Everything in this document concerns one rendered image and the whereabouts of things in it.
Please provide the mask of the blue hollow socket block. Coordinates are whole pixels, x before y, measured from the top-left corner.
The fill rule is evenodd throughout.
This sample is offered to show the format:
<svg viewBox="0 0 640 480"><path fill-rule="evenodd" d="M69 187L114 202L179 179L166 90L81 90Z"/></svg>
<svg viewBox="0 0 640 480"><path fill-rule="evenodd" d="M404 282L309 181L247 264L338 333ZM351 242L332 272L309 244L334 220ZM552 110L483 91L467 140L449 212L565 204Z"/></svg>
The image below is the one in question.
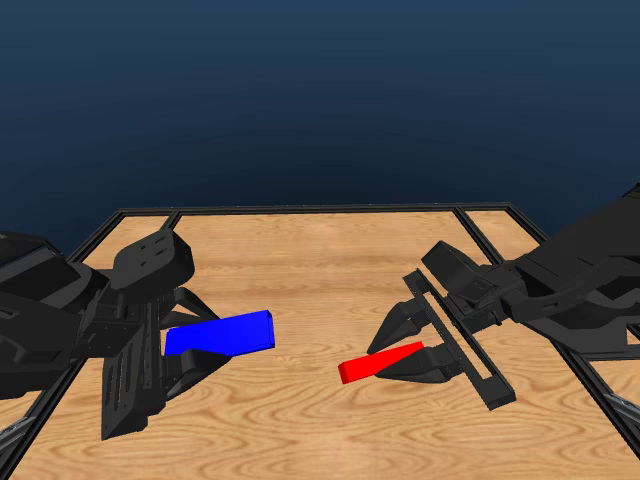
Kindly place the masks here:
<svg viewBox="0 0 640 480"><path fill-rule="evenodd" d="M164 355L199 350L228 357L275 347L273 318L268 310L172 328L165 341Z"/></svg>

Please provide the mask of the thin red peg bar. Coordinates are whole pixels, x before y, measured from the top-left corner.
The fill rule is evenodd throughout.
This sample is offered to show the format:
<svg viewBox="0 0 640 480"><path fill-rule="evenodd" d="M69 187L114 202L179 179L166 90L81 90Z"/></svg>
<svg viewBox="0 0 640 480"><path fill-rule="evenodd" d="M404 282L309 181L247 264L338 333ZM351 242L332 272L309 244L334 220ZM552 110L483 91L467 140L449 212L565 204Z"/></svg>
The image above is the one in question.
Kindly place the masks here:
<svg viewBox="0 0 640 480"><path fill-rule="evenodd" d="M425 345L418 341L342 362L338 365L341 381L348 384L374 376L424 347Z"/></svg>

